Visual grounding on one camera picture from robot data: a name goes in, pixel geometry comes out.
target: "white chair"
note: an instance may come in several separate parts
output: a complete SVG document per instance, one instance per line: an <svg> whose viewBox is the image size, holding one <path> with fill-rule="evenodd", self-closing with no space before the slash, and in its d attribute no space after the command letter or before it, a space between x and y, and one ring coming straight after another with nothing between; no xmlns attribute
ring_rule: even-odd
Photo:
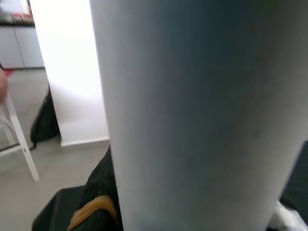
<svg viewBox="0 0 308 231"><path fill-rule="evenodd" d="M4 108L7 109L11 123L6 119ZM0 105L0 128L4 129L5 135L10 143L9 147L0 150L0 156L10 154L18 150L22 150L26 162L28 164L28 167L30 169L31 175L33 177L33 180L38 181L39 180L38 171L34 165L24 133L20 127L20 123L17 118L16 111L9 91L7 92L7 96L4 100L4 103ZM14 138L12 136L12 132L16 134L19 143L15 143Z"/></svg>

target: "baseboard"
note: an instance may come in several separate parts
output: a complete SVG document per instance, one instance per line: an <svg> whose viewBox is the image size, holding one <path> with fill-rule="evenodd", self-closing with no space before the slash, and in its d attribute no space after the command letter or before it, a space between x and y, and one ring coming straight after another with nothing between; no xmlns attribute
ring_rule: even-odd
<svg viewBox="0 0 308 231"><path fill-rule="evenodd" d="M80 150L84 148L91 148L108 144L109 144L109 136L105 136L98 139L90 139L83 141L69 141L69 142L61 141L61 149L62 151L71 151L73 149Z"/></svg>

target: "yellow strap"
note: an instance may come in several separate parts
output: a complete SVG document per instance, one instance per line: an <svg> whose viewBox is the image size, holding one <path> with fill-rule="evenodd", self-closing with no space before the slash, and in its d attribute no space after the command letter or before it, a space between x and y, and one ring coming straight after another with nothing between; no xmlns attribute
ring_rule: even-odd
<svg viewBox="0 0 308 231"><path fill-rule="evenodd" d="M109 196L99 196L96 197L94 200L88 202L80 210L77 210L74 213L71 219L71 223L67 228L67 231L71 231L73 228L81 224L85 219L91 216L92 213L94 213L98 209L107 210L115 221L116 225L119 227L120 224L112 199Z"/></svg>

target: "white fabric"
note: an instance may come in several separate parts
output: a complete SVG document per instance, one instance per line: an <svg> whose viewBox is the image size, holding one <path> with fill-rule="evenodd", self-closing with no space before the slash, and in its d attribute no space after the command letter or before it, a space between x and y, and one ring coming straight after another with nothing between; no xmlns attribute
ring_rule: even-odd
<svg viewBox="0 0 308 231"><path fill-rule="evenodd" d="M278 231L308 231L299 213L294 209L284 207L280 202L277 202L269 227Z"/></svg>

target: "black fabric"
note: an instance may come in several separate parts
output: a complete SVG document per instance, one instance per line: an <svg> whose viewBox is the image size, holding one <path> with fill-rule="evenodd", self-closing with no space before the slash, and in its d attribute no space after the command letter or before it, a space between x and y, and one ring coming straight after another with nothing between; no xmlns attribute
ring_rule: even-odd
<svg viewBox="0 0 308 231"><path fill-rule="evenodd" d="M82 194L79 203L79 209L86 203L92 201L98 196L108 195L111 197L115 204L118 218L121 222L121 213L119 200L116 190L116 180L114 175L114 168L111 158L111 149L108 151L104 158L100 161L97 167L92 171ZM110 214L105 210L98 210L94 212L88 219L82 222L79 226L75 227L73 231L116 231L117 226Z"/></svg>
<svg viewBox="0 0 308 231"><path fill-rule="evenodd" d="M67 231L84 186L62 189L50 200L32 224L32 231Z"/></svg>
<svg viewBox="0 0 308 231"><path fill-rule="evenodd" d="M37 142L49 140L59 134L59 125L49 90L31 128L30 138L33 142L33 148L36 148Z"/></svg>
<svg viewBox="0 0 308 231"><path fill-rule="evenodd" d="M308 141L303 145L293 172L282 193L281 202L298 211L308 224Z"/></svg>

